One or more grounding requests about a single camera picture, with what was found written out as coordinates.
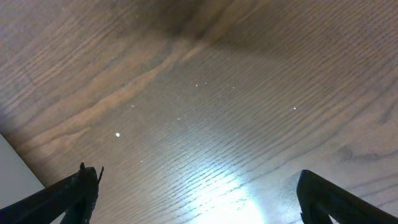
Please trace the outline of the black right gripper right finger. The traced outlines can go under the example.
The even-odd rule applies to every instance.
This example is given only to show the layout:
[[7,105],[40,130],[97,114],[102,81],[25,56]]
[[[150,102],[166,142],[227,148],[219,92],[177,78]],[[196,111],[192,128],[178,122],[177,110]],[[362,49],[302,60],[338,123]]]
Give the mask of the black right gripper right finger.
[[304,224],[397,223],[397,217],[378,209],[313,173],[301,171],[296,189]]

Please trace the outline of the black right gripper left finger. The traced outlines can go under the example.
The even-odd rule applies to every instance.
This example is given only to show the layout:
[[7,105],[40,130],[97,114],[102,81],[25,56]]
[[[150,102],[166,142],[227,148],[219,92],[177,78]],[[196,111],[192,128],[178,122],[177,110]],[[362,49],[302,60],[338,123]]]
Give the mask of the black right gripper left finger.
[[1,223],[52,223],[63,215],[61,223],[89,224],[103,172],[80,164],[69,177],[1,209]]

